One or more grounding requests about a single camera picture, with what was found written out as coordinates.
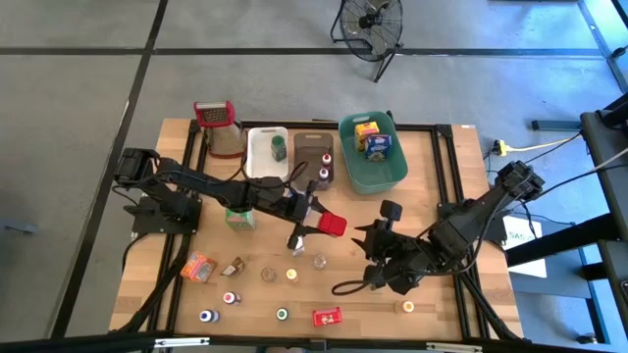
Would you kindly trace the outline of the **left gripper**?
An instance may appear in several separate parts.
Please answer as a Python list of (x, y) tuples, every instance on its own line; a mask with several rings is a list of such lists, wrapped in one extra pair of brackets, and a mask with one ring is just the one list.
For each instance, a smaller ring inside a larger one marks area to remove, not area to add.
[(305, 223), (311, 211), (321, 214), (329, 213), (329, 210), (314, 195), (317, 186), (317, 181), (310, 180), (305, 192), (291, 191), (288, 196), (282, 196), (271, 206), (273, 216), (294, 224), (287, 241), (287, 247), (291, 251), (303, 251), (304, 237), (308, 234), (326, 234), (324, 230)]

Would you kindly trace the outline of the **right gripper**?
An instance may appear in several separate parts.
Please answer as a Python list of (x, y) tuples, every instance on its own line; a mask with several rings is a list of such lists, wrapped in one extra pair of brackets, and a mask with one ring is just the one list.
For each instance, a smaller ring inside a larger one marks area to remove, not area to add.
[(429, 260), (419, 240), (393, 230), (393, 223), (400, 220), (401, 213), (401, 205), (384, 200), (380, 219), (354, 228), (365, 232), (363, 239), (352, 238), (352, 241), (371, 262), (364, 270), (363, 279), (372, 290), (388, 286), (393, 292), (405, 295), (418, 286), (427, 272)]

